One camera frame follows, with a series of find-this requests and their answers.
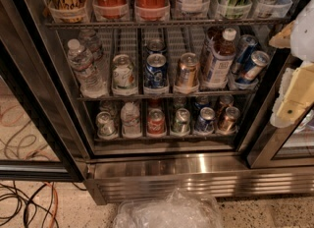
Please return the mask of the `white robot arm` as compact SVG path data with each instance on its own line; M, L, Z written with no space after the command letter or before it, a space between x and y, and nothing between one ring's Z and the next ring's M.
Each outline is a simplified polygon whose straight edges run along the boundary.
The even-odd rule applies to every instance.
M314 103L314 0L311 0L296 19L273 36L269 44L289 48L293 57L302 61L295 70L286 68L270 123L285 128Z

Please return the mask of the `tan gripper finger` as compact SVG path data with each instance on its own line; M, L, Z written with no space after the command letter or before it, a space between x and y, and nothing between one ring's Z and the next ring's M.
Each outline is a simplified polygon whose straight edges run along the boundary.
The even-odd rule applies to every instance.
M277 116L295 122L314 103L314 64L302 63L295 70L287 68L280 88Z
M293 26L294 22L290 22L286 25L280 32L270 39L269 45L279 49L290 48L290 36Z

